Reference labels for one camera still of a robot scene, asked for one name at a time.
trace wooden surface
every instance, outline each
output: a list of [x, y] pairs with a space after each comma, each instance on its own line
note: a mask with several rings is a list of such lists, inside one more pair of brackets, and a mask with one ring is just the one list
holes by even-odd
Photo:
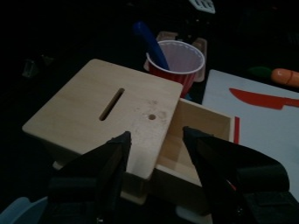
[[[107, 119], [103, 111], [125, 93]], [[43, 141], [83, 154], [126, 130], [133, 134], [127, 172], [149, 179], [183, 86], [94, 59], [23, 126]]]
[[185, 99], [178, 103], [155, 168], [201, 186], [198, 172], [183, 143], [185, 126], [233, 142], [236, 118]]

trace white paper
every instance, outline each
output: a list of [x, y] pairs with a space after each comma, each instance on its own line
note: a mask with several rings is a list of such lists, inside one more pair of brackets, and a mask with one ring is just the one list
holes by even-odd
[[299, 108], [264, 108], [241, 101], [230, 92], [238, 88], [250, 92], [299, 99], [297, 92], [210, 70], [203, 106], [241, 119], [240, 144], [261, 151], [286, 168], [290, 192], [299, 201]]

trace orange object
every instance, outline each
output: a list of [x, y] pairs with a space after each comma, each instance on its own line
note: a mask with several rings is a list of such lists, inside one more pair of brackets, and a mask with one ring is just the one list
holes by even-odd
[[293, 70], [277, 68], [272, 73], [272, 80], [280, 84], [299, 88], [299, 73]]

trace wooden board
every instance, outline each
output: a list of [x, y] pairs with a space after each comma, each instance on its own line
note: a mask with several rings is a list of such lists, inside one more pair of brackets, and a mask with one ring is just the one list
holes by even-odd
[[[79, 154], [131, 131], [127, 172], [149, 179], [182, 90], [182, 84], [174, 81], [94, 59], [34, 115], [23, 131]], [[103, 112], [114, 104], [105, 118]]]

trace dark background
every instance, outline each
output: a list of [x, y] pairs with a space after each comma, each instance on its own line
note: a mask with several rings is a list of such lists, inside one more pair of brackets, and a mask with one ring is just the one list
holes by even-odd
[[[189, 0], [41, 0], [14, 1], [3, 10], [0, 211], [26, 196], [47, 195], [55, 173], [53, 158], [22, 127], [43, 104], [91, 59], [146, 71], [146, 47], [133, 33], [145, 20], [154, 34], [179, 32], [191, 42], [209, 41], [210, 69], [270, 85], [249, 74], [252, 67], [299, 71], [299, 27], [294, 1], [214, 0], [217, 14], [194, 9]], [[43, 63], [43, 56], [53, 59]], [[39, 73], [23, 77], [25, 63], [35, 61]], [[203, 83], [194, 83], [191, 100], [202, 103]], [[298, 92], [286, 86], [281, 88]], [[150, 197], [145, 206], [121, 200], [122, 223], [189, 223], [177, 217], [174, 205]]]

